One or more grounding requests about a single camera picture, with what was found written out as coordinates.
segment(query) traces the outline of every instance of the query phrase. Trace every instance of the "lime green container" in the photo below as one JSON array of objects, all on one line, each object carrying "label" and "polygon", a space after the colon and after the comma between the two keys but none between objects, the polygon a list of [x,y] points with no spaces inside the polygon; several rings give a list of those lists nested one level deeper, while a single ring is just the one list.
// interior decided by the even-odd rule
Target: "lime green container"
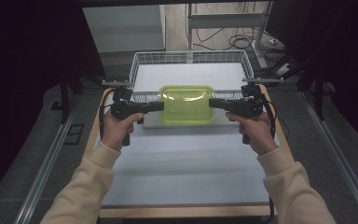
[{"label": "lime green container", "polygon": [[211,98],[214,89],[210,86],[164,86],[159,91],[159,100],[164,102],[161,121],[166,125],[210,124],[214,116]]}]

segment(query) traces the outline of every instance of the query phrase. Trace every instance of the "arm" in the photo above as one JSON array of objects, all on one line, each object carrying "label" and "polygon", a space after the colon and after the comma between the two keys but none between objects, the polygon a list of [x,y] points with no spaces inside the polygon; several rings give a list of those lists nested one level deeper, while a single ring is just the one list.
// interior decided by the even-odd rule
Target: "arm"
[{"label": "arm", "polygon": [[120,155],[122,140],[132,133],[133,122],[143,114],[117,121],[110,111],[104,116],[103,139],[89,157],[84,157],[70,183],[57,195],[41,223],[95,223],[103,196],[113,181],[113,165]]},{"label": "arm", "polygon": [[278,210],[279,223],[336,223],[324,199],[310,187],[304,167],[289,161],[275,144],[265,113],[252,119],[230,113],[227,117],[240,123],[240,133],[249,135],[250,145],[259,155],[266,173],[264,185]]}]

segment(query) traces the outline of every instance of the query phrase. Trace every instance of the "metal wire basket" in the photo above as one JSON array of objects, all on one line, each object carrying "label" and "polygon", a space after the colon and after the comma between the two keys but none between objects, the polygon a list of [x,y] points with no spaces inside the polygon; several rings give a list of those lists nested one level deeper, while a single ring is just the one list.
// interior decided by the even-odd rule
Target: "metal wire basket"
[{"label": "metal wire basket", "polygon": [[[239,63],[243,70],[243,78],[253,78],[253,69],[246,52],[243,50],[224,51],[178,51],[178,52],[138,52],[134,55],[130,82],[134,90],[137,81],[138,69],[143,64],[212,64],[212,63]],[[134,90],[135,102],[151,102],[158,100],[158,91]],[[241,90],[218,90],[215,97],[223,99],[240,99]]]}]

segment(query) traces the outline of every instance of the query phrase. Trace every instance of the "gray floor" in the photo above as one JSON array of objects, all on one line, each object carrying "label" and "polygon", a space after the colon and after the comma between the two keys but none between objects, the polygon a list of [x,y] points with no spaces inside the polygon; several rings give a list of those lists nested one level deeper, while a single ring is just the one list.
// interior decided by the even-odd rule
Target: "gray floor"
[{"label": "gray floor", "polygon": [[[233,10],[235,4],[227,5],[227,10]],[[186,34],[184,24],[178,20],[185,16],[184,6],[166,7],[167,23],[167,50],[186,49]],[[214,5],[208,5],[213,11]],[[228,36],[233,30],[227,30]],[[227,43],[226,36],[215,36],[211,39],[209,48],[224,48]],[[248,51],[251,64],[255,70],[259,69],[255,56]],[[275,55],[274,60],[282,55]],[[128,78],[131,53],[104,54],[103,64],[107,73],[106,79]],[[284,121],[282,128],[288,136],[288,143],[297,161],[300,161],[308,171],[311,185],[324,197],[327,206],[336,219],[337,223],[358,223],[358,203],[356,202],[343,175],[338,170],[332,154],[323,139],[323,136],[312,121],[303,98],[296,90],[298,76],[291,77],[285,83],[276,87],[268,88],[271,101],[276,105],[280,119]],[[34,210],[30,223],[38,223],[50,207],[56,194],[68,183],[75,168],[80,163],[83,150],[88,141],[90,128],[100,103],[103,89],[82,79],[85,92],[80,95],[80,100],[74,114],[73,124],[83,124],[84,129],[77,145],[68,145],[75,141],[73,136],[66,136],[58,158],[48,178],[41,198]],[[24,143],[18,158],[0,183],[0,223],[13,223],[19,213],[24,198],[31,187],[34,177],[48,152],[58,130],[60,129],[61,111],[51,111],[52,104],[60,101],[58,87],[47,91],[44,98],[44,107],[40,113],[31,134]],[[349,165],[358,177],[358,133],[337,112],[331,103],[329,96],[324,97],[325,124],[335,137],[340,150],[345,155]],[[153,220],[153,223],[161,223],[161,220]],[[162,220],[164,223],[190,223],[190,220]],[[212,220],[196,220],[198,223]],[[245,223],[245,219],[216,219],[215,223]],[[103,223],[150,223],[151,220],[102,220]]]}]

